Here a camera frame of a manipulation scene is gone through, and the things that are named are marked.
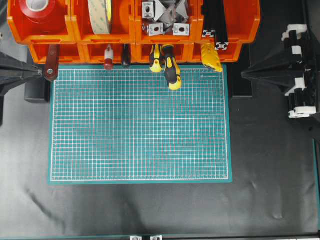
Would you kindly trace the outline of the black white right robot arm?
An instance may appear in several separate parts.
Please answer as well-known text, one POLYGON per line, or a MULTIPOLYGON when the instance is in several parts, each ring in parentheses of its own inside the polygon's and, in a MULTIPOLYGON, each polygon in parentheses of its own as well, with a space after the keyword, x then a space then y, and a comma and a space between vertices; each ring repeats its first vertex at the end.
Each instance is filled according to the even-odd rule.
POLYGON ((251 82, 277 86, 288 100, 288 117, 320 140, 320 43, 306 24, 290 24, 284 49, 244 70, 251 82))

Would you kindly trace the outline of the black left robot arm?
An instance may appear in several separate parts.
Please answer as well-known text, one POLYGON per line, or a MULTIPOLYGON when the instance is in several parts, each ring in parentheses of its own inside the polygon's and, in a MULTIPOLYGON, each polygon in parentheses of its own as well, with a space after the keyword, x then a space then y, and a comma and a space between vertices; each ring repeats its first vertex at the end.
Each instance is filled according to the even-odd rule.
POLYGON ((3 125, 5 95, 20 85, 43 77, 43 70, 0 52, 0 126, 3 125))

